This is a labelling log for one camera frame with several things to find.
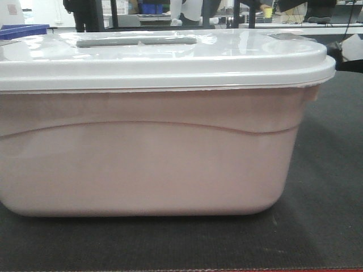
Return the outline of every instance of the table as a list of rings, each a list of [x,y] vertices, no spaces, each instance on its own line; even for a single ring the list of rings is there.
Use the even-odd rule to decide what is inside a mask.
[[[341,41],[351,37],[354,34],[363,34],[363,24],[350,24],[347,29],[347,24],[281,24],[281,23],[260,23],[256,24],[256,28],[262,29],[278,29],[282,32],[296,33],[301,36],[306,36],[322,44],[329,44],[334,41]],[[248,24],[240,24],[240,28],[248,28]]]
[[[362,85],[362,74],[337,72],[321,86],[267,211],[41,219],[0,204],[0,271],[362,268]]]

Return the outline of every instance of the lid handle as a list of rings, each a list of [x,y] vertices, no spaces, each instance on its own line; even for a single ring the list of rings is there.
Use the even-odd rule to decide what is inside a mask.
[[[168,45],[196,44],[197,38],[192,36],[153,36],[153,37],[120,37],[111,39],[79,40],[77,47],[123,46],[123,45]]]

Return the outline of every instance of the white lid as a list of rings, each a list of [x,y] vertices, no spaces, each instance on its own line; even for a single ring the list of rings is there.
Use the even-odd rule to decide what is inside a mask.
[[[335,72],[324,45],[268,29],[63,33],[19,41],[0,44],[1,93],[306,87]]]

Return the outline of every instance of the blue bin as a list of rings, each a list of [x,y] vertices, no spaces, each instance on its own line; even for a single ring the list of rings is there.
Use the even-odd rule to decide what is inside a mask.
[[[47,34],[49,24],[5,24],[0,29],[0,40]]]
[[[163,13],[163,5],[162,4],[142,4],[142,13],[143,14],[162,14]]]

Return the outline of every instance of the yellow cup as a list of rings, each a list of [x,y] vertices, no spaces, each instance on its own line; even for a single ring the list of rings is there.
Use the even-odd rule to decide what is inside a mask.
[[[272,17],[272,8],[271,7],[265,7],[264,9],[263,9],[263,16],[265,17],[265,18],[271,18]]]

